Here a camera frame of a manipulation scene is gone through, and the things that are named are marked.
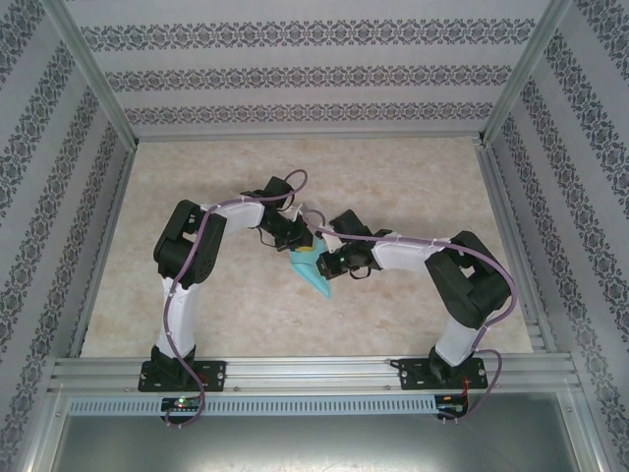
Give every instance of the perforated metal rail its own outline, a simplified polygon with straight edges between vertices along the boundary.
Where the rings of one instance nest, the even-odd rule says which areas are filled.
[[[155,416],[161,398],[77,397],[71,416]],[[281,396],[208,398],[206,416],[330,416],[434,414],[432,395]]]

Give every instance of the beige floor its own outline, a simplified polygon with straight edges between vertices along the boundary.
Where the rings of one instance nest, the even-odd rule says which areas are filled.
[[[217,203],[304,167],[298,202],[333,217],[352,208],[372,231],[452,237],[476,232],[505,263],[472,143],[468,139],[254,141],[142,144],[124,200],[83,350],[84,357],[146,357],[161,323],[152,250],[182,199]],[[388,270],[332,282],[326,300],[300,279],[288,255],[254,230],[221,246],[201,289],[201,356],[426,354],[446,320],[428,276]],[[520,311],[483,345],[531,352]]]

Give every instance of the robotic arm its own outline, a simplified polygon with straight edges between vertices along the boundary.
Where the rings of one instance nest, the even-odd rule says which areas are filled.
[[[335,232],[372,236],[370,230],[356,214],[347,210],[330,221]],[[418,246],[400,241],[400,235],[389,230],[379,230],[373,236],[382,237],[378,242],[343,240],[343,246],[332,253],[323,253],[317,261],[319,272],[332,279],[343,273],[354,275],[366,267],[372,270],[403,269],[425,274],[434,282],[451,318],[443,335],[429,353],[430,371],[446,382],[472,356],[474,344],[487,317],[500,309],[511,290],[491,265],[464,253],[435,246]],[[481,240],[470,231],[462,231],[450,242],[475,250],[495,261]],[[464,269],[471,269],[466,275]]]
[[[193,248],[192,235],[210,206],[189,201],[180,202],[155,246],[153,257],[162,276],[164,302],[172,298],[168,313],[169,333],[177,351],[192,368],[195,359],[194,316],[199,298],[199,286],[210,275],[224,235],[243,228],[259,228],[271,234],[277,251],[299,250],[314,245],[314,235],[304,218],[297,214],[288,218],[281,212],[286,199],[274,202],[250,202],[249,198],[283,196],[293,189],[285,180],[272,177],[263,190],[243,193],[242,201],[223,206],[213,212],[188,270],[172,290],[173,280],[182,269]],[[400,241],[400,236],[381,229],[375,234],[361,222],[353,211],[347,210],[330,221],[339,234],[336,244],[329,235],[316,233],[337,247],[323,252],[316,261],[318,273],[331,280],[349,272],[405,269],[415,273],[428,272],[451,316],[443,335],[429,353],[430,371],[445,383],[457,376],[474,351],[475,340],[487,317],[499,309],[511,295],[506,281],[491,265],[459,251],[437,246],[418,246]],[[342,235],[372,236],[378,241],[360,241]],[[471,232],[463,231],[451,243],[475,250],[495,261],[489,250]],[[467,275],[464,269],[471,269]],[[150,364],[169,390],[190,387],[190,375],[176,359],[168,342],[164,325],[151,350]]]

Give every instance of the patterned wallpaper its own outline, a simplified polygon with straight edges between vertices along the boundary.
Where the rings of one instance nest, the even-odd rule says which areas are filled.
[[[546,4],[67,3],[141,138],[477,132]]]
[[[554,335],[629,469],[629,15],[572,4],[493,143]]]
[[[127,152],[41,5],[0,6],[0,471],[86,300]]]

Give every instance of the teal object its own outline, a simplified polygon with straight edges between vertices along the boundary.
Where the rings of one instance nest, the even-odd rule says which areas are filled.
[[[314,247],[311,251],[304,251],[303,253],[291,251],[289,258],[291,267],[296,273],[327,298],[331,298],[330,282],[323,275],[318,273],[318,268],[316,268],[316,260],[324,251],[325,244],[323,241],[314,237]]]

